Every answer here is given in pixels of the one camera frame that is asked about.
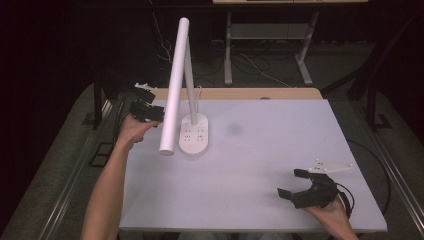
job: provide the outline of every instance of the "electrical socket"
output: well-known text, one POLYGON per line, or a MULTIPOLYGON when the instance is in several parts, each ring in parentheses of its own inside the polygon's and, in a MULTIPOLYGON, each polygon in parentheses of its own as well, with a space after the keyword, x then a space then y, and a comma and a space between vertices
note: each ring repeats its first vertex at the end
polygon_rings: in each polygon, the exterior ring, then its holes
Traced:
POLYGON ((199 156, 209 143, 209 122, 205 115, 197 113, 197 124, 191 124, 188 115, 181 121, 180 148, 189 156, 199 156))

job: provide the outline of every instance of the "human hand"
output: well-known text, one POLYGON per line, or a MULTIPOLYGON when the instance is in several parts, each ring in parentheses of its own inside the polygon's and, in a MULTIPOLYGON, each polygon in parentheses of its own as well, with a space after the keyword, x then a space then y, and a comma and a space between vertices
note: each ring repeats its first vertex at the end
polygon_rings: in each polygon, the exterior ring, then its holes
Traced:
POLYGON ((325 208, 319 206, 304 208, 306 212, 312 214, 329 234, 339 240, 357 240, 355 232, 350 225, 340 197, 325 208))
POLYGON ((123 142, 132 148, 133 144, 143 140, 144 134, 151 128, 158 126, 161 122, 140 122, 131 114, 128 114, 121 124, 117 142, 123 142))

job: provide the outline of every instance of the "forearm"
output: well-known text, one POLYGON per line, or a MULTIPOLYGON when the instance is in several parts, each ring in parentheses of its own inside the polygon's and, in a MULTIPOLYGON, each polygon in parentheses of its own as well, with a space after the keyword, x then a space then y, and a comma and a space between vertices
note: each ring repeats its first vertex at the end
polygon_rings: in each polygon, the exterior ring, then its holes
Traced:
POLYGON ((117 142, 91 194, 81 239, 116 239, 130 144, 117 142))

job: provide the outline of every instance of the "wrist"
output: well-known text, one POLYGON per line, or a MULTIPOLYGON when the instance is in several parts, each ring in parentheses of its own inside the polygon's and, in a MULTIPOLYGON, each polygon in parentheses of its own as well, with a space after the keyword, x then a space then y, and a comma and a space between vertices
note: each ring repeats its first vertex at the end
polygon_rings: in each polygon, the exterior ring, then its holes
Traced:
POLYGON ((123 151, 130 151, 134 146, 134 143, 129 140, 118 139, 115 143, 114 149, 121 149, 123 151))

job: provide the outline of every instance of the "wooden desk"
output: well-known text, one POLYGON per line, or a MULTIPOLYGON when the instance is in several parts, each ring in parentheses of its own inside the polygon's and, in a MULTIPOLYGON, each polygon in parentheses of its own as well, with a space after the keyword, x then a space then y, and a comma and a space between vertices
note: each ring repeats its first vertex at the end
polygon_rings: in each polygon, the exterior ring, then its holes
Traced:
MULTIPOLYGON (((168 89, 161 88, 154 92, 156 99, 164 100, 168 89)), ((322 99, 315 88, 203 88, 200 99, 322 99)), ((181 99, 187 99, 187 90, 181 90, 181 99)))
MULTIPOLYGON (((158 98, 165 93, 158 90, 158 98)), ((147 132, 131 150, 121 230, 323 231, 313 217, 277 193, 277 187, 293 192, 308 189, 311 182, 294 177, 293 169, 308 169, 317 158, 356 166, 331 107, 319 92, 203 89, 200 99, 199 111, 210 124, 209 146, 202 156, 184 156, 178 146, 173 156, 160 155, 161 126, 147 132), (261 97, 272 100, 257 100, 261 97)), ((182 100, 179 119, 187 115, 186 105, 182 100)), ((357 167, 330 177, 355 196, 351 222, 356 231, 387 229, 357 167)))

